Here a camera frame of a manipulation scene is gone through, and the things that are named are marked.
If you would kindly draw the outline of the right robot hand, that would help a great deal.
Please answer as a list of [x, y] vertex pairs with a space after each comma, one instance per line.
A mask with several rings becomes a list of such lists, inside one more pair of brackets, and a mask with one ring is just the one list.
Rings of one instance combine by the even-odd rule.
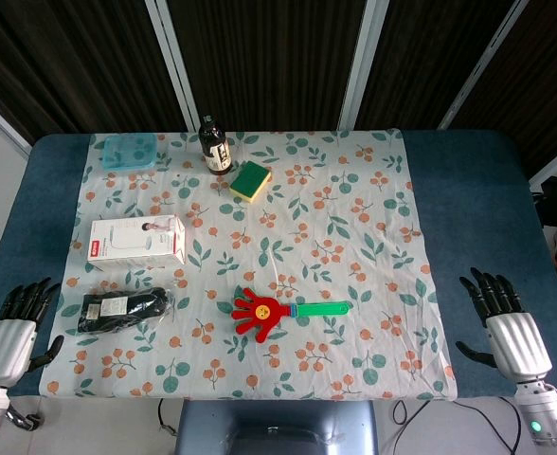
[[471, 281], [461, 276], [491, 351], [482, 353], [458, 341], [468, 359], [498, 370], [515, 384], [543, 381], [552, 370], [544, 340], [533, 316], [521, 303], [511, 282], [502, 275], [471, 269]]

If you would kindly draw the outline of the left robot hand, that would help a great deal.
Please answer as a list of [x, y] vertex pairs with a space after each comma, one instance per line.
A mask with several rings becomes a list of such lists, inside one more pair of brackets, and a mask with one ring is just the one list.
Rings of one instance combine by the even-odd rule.
[[0, 388], [15, 386], [25, 373], [51, 363], [59, 354], [64, 336], [55, 337], [44, 354], [33, 356], [34, 345], [50, 304], [61, 286], [45, 278], [19, 285], [5, 297], [0, 308]]

